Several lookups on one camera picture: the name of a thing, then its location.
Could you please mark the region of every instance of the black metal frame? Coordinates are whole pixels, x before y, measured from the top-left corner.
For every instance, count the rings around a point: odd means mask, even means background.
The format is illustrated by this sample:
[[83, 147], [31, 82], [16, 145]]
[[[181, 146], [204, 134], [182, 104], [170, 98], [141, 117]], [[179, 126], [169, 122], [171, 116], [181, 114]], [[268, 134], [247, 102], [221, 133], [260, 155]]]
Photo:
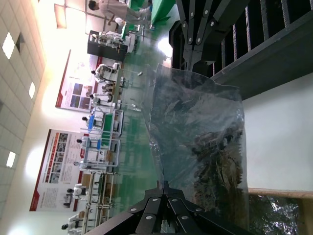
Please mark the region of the black metal frame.
[[176, 22], [171, 28], [169, 40], [175, 49], [177, 45], [173, 35], [180, 32], [181, 27], [184, 62], [179, 65], [180, 69], [184, 66], [185, 70], [198, 72], [197, 63], [214, 63], [222, 40], [249, 2], [250, 0], [222, 0], [216, 4], [213, 0], [176, 0], [180, 23]]
[[183, 192], [170, 188], [167, 181], [163, 188], [157, 182], [156, 188], [145, 192], [142, 201], [87, 235], [160, 235], [163, 221], [167, 221], [176, 234], [251, 235], [250, 232], [187, 201]]
[[173, 68], [237, 86], [242, 99], [313, 72], [313, 0], [176, 2], [180, 21], [169, 34]]

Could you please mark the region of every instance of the green floor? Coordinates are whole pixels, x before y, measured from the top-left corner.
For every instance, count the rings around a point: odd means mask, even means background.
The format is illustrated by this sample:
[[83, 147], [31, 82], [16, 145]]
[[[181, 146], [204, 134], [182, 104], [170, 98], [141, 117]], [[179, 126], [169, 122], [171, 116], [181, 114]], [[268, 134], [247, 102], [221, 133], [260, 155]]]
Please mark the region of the green floor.
[[[157, 26], [153, 32], [146, 31], [143, 42], [139, 39], [136, 52], [126, 57], [124, 69], [140, 72], [148, 64], [156, 70], [157, 65], [163, 64], [165, 60], [170, 63], [169, 58], [167, 59], [158, 48], [158, 44], [162, 39], [164, 41], [164, 38], [168, 38], [169, 29], [179, 18], [176, 5], [170, 11], [169, 16], [171, 18], [165, 25]], [[129, 83], [123, 90], [123, 103], [135, 104], [140, 108], [143, 101], [145, 73], [137, 76], [136, 73], [123, 72], [123, 76]], [[142, 113], [134, 111], [130, 106], [124, 106], [123, 109], [125, 113], [121, 136], [120, 166], [116, 178], [115, 208], [111, 215], [142, 200], [145, 190], [157, 185], [157, 174]]]

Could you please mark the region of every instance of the robotic arm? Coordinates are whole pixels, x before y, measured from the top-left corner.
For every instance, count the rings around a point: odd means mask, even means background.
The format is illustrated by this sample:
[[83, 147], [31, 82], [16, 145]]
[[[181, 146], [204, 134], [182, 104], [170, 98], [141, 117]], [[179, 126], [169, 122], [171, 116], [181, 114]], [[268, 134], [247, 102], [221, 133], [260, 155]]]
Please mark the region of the robotic arm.
[[252, 235], [187, 201], [183, 192], [170, 188], [167, 181], [162, 188], [157, 182], [156, 188], [146, 190], [142, 201], [86, 235], [160, 235], [164, 220], [181, 235]]

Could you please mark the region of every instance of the clear plastic bag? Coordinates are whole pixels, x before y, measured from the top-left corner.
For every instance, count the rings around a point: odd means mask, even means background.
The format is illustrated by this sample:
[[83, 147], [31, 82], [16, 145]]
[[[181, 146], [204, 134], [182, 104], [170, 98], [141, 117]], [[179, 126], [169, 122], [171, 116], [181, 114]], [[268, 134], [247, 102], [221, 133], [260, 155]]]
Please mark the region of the clear plastic bag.
[[239, 89], [205, 76], [147, 68], [142, 111], [161, 182], [248, 229], [244, 112]]

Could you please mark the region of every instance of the ceiling light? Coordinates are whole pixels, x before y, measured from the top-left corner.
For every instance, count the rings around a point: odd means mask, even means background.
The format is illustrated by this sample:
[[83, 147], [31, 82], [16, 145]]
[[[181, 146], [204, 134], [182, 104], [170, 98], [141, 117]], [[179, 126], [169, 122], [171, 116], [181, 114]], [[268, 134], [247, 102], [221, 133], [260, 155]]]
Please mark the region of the ceiling light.
[[13, 52], [13, 49], [14, 49], [14, 45], [15, 44], [14, 44], [14, 41], [13, 41], [13, 39], [11, 37], [11, 34], [8, 33], [6, 35], [6, 38], [5, 38], [3, 46], [2, 46], [2, 50], [4, 51], [4, 53], [5, 53], [5, 55], [6, 55], [6, 57], [8, 59], [11, 58], [11, 55], [12, 55], [12, 52]]
[[34, 83], [32, 82], [30, 84], [30, 88], [29, 88], [29, 91], [28, 91], [28, 94], [29, 94], [31, 99], [34, 97], [35, 90], [36, 90], [36, 87], [35, 87]]
[[15, 159], [15, 153], [10, 152], [9, 157], [8, 157], [8, 161], [6, 162], [6, 166], [11, 168], [13, 166], [14, 159]]

